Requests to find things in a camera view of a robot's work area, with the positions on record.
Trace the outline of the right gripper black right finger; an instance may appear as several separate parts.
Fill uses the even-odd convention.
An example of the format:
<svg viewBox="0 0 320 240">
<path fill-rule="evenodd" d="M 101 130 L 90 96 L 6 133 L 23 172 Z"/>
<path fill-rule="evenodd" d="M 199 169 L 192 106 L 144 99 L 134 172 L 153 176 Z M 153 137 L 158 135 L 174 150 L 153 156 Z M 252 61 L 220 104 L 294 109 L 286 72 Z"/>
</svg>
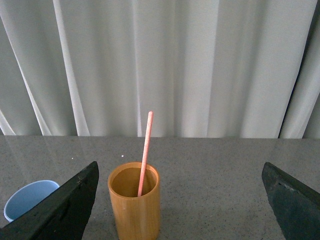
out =
<svg viewBox="0 0 320 240">
<path fill-rule="evenodd" d="M 261 173 L 268 202 L 287 240 L 320 238 L 320 194 L 266 162 Z"/>
</svg>

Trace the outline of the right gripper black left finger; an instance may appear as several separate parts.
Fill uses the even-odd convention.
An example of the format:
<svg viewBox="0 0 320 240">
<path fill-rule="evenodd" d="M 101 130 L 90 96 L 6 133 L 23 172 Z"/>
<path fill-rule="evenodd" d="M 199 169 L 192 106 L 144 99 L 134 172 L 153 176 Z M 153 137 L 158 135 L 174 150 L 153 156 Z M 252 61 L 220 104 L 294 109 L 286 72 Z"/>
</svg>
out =
<svg viewBox="0 0 320 240">
<path fill-rule="evenodd" d="M 2 240 L 80 240 L 95 203 L 99 167 L 93 161 L 32 209 L 0 230 Z"/>
</svg>

